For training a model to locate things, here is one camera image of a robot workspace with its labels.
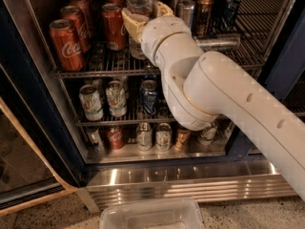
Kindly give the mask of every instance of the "white plastic container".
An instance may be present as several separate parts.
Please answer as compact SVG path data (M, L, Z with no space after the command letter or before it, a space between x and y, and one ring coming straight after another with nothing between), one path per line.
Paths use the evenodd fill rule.
M154 199L103 211L100 229L204 229L192 198Z

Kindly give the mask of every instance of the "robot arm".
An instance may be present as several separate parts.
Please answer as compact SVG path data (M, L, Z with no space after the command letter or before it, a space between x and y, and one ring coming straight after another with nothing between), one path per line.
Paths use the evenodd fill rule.
M203 129L225 115L260 149L305 200L305 125L250 75L220 52L203 52L174 16L150 21L142 33L144 54L161 71L175 119Z

